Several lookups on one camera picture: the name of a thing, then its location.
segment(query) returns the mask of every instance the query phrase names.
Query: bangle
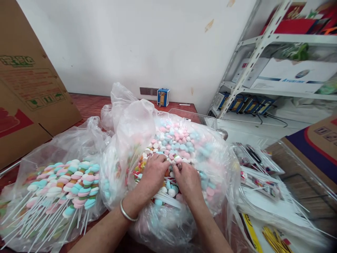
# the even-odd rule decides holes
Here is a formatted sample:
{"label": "bangle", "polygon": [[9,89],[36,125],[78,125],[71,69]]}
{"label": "bangle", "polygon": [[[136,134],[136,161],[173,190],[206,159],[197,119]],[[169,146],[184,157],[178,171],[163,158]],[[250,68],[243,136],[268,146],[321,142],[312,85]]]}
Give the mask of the bangle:
{"label": "bangle", "polygon": [[138,217],[136,219],[132,219],[130,216],[128,216],[128,214],[124,211],[124,208],[123,208],[123,205],[122,205],[122,202],[123,202],[124,199],[122,199],[120,201],[120,210],[122,212],[122,214],[124,215],[125,218],[127,218],[128,220],[132,221],[132,222],[136,222],[138,220]]}

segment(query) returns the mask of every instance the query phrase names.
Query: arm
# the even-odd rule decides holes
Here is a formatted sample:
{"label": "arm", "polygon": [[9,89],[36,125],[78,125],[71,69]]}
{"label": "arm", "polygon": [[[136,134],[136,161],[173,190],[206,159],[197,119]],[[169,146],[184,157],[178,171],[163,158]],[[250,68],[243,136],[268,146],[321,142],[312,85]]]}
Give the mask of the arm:
{"label": "arm", "polygon": [[[129,217],[135,219],[147,202],[159,191],[169,165],[165,155],[154,154],[148,159],[141,181],[122,202],[123,209]],[[117,207],[90,229],[70,250],[70,253],[114,252],[131,223]]]}
{"label": "arm", "polygon": [[177,166],[174,166],[173,172],[179,189],[193,214],[207,251],[210,253],[233,253],[204,201],[198,172],[187,163],[182,163],[181,171]]}

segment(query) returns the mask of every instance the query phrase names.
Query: red table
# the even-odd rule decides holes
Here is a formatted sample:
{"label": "red table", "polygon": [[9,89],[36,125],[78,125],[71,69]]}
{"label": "red table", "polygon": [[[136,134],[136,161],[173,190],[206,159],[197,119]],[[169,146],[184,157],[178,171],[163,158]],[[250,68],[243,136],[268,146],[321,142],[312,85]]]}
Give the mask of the red table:
{"label": "red table", "polygon": [[[91,116],[101,116],[102,107],[106,104],[111,103],[110,97],[105,97],[105,96],[83,95],[83,94],[75,94],[75,93],[72,93],[70,95],[83,117],[83,119],[80,122],[76,123],[75,126],[79,126],[83,124],[87,120],[87,118]],[[154,104],[154,107],[159,111],[168,112],[170,109],[175,108],[175,109],[181,109],[181,110],[185,110],[189,112],[195,112],[195,113],[197,112],[194,104],[189,104],[188,106],[188,105],[179,105],[179,103],[176,103],[176,102],[170,102],[167,107],[159,107],[157,105],[157,101],[151,100],[150,102],[152,102]],[[9,173],[4,175],[0,179],[0,190],[2,190],[3,187],[5,187],[6,185],[9,185],[15,182],[16,177],[18,175],[18,171],[19,171],[19,166],[12,169]],[[100,219],[102,219],[107,213],[108,211],[106,211],[100,217]],[[87,230],[91,229],[99,220],[90,223],[87,227]],[[77,240],[64,245],[60,252],[68,252],[81,237],[82,236],[79,236]],[[136,252],[152,252],[152,251],[148,249],[146,246],[135,242],[128,234],[126,234],[123,237],[122,241],[120,242],[115,252],[136,253]]]}

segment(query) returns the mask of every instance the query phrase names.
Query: white shelving unit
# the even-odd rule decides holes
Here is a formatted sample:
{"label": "white shelving unit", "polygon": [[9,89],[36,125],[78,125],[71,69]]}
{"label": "white shelving unit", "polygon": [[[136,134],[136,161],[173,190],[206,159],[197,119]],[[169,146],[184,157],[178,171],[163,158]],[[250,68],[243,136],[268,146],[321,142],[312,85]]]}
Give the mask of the white shelving unit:
{"label": "white shelving unit", "polygon": [[[222,78],[222,81],[219,85],[219,88],[216,92],[216,94],[219,91],[222,92],[223,91],[222,89],[224,89],[225,87],[226,91],[228,92],[230,91],[230,96],[226,100],[226,103],[223,105],[221,111],[215,110],[212,106],[210,106],[210,109],[209,109],[209,111],[212,112],[218,119],[225,119],[226,121],[250,123],[252,125],[263,125],[265,127],[267,126],[276,127],[277,129],[284,128],[286,126],[285,123],[277,119],[273,119],[271,117],[267,117],[267,118],[261,117],[262,119],[262,123],[261,123],[261,120],[258,117],[254,117],[252,115],[243,115],[243,114],[236,114],[233,112],[227,112],[231,103],[235,99],[236,95],[240,93],[314,98],[314,99],[325,99],[325,100],[337,101],[337,94],[321,95],[321,94],[312,94],[312,93],[280,92],[280,91],[270,91],[270,90],[262,90],[262,89],[250,89],[242,85],[247,79],[247,76],[251,72],[257,59],[261,56],[263,50],[270,44],[309,43],[310,46],[329,46],[329,47],[337,46],[337,36],[334,36],[334,35],[275,34],[274,31],[276,30],[280,21],[283,19],[283,16],[286,14],[292,2],[293,2],[292,0],[278,1],[279,3],[278,8],[274,16],[272,17],[270,23],[268,24],[267,28],[265,29],[264,34],[257,36],[257,37],[241,40],[238,43],[234,51],[234,54],[232,56],[232,59],[230,60],[229,65]],[[248,21],[248,24],[250,26],[253,26],[255,24],[253,21],[256,18],[255,15],[258,13],[260,7],[262,8],[263,5],[261,4],[261,0],[258,0],[256,2],[256,6]],[[245,37],[245,34],[249,33],[248,31],[249,29],[251,30],[253,29],[253,28],[250,28],[250,26],[248,26],[245,29],[242,35],[242,38]],[[233,74],[233,69],[234,70],[236,69],[235,66],[237,66],[241,62],[241,60],[244,58],[242,52],[244,52],[244,49],[246,47],[250,51],[252,51],[252,54],[250,56],[250,61],[247,64],[248,67],[245,68],[244,72],[241,74],[241,77],[237,83],[230,82],[228,81],[228,80],[231,80],[230,75]],[[286,128],[293,129],[293,130],[300,130],[310,125],[310,124],[303,123],[303,122],[290,121],[290,120],[285,120],[285,119],[281,119],[281,120],[285,121],[288,124]]]}
{"label": "white shelving unit", "polygon": [[[235,88],[236,83],[230,81],[223,81],[222,86],[229,88],[231,91]],[[284,92],[284,91],[271,91],[271,90],[261,90],[261,89],[250,89],[245,86],[239,88],[239,93],[250,93],[250,94],[264,94],[264,95],[275,95],[275,96],[286,96],[286,97],[303,97],[303,98],[314,98],[314,99],[325,99],[337,101],[337,94],[322,95],[314,93],[296,93],[296,92]]]}

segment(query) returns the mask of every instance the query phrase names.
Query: red box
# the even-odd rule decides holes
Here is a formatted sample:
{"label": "red box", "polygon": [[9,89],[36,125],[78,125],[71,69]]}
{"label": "red box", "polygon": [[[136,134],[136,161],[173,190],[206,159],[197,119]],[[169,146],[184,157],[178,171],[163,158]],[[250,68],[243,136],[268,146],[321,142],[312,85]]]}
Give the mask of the red box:
{"label": "red box", "polygon": [[274,33],[306,34],[317,19],[286,19],[282,20]]}

